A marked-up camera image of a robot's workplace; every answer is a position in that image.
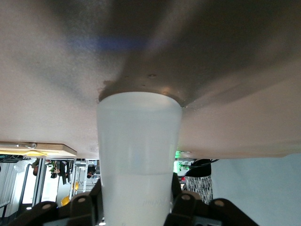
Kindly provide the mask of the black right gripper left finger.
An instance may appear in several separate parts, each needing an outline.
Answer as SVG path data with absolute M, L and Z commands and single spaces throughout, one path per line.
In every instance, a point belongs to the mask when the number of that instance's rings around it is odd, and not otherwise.
M 7 226 L 97 226 L 103 218 L 101 181 L 89 193 L 80 193 L 62 207 L 56 202 L 36 204 Z

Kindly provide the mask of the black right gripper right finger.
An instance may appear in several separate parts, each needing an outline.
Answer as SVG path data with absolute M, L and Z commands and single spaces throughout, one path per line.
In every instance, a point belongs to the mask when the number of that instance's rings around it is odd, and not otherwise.
M 205 204 L 197 193 L 182 191 L 178 176 L 173 174 L 172 209 L 164 226 L 259 226 L 227 199 Z

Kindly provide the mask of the squeeze bottle with orange cap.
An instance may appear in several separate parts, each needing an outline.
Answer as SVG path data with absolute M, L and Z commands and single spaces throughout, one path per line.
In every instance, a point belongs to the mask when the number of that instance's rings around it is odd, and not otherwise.
M 106 226 L 163 226 L 182 108 L 156 93 L 109 96 L 97 108 Z

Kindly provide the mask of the person in patterned skirt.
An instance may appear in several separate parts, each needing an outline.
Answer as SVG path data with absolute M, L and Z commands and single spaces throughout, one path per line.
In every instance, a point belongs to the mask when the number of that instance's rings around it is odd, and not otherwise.
M 184 175 L 185 185 L 184 191 L 197 193 L 204 204 L 209 204 L 213 200 L 213 185 L 212 185 L 212 163 L 217 159 L 198 159 L 194 161 L 189 170 Z

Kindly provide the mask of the wooden cutting board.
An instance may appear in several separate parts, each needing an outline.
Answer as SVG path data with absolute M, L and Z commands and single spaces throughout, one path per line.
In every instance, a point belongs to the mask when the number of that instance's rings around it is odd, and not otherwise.
M 0 141 L 0 154 L 27 157 L 76 157 L 77 152 L 64 144 Z

